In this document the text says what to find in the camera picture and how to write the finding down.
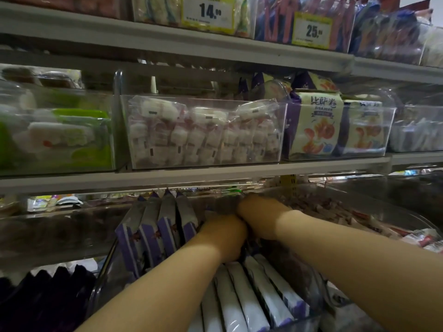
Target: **price tag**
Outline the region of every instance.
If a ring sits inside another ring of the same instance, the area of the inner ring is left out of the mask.
[[[332,19],[308,13],[294,14],[292,44],[329,49]]]
[[[182,24],[234,34],[234,0],[182,0]]]

